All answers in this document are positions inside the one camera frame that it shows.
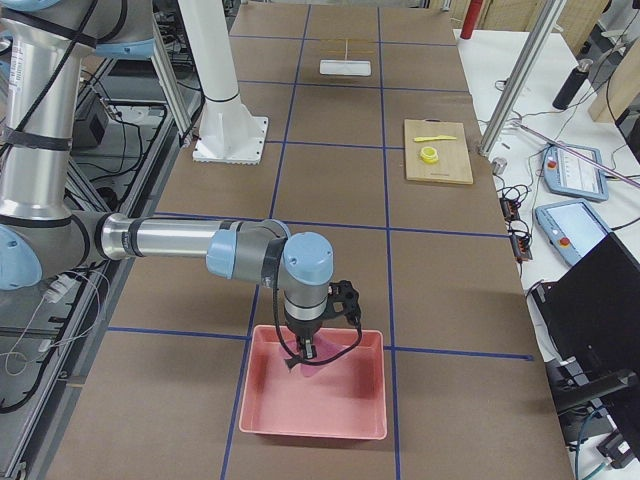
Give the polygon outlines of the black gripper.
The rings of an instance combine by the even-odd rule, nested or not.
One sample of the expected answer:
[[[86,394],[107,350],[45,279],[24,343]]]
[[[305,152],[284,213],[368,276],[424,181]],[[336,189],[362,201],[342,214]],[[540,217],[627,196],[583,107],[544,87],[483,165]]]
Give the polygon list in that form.
[[[322,319],[299,320],[289,314],[285,315],[287,328],[295,335],[295,346],[302,359],[315,359],[317,350],[314,335],[323,324]]]

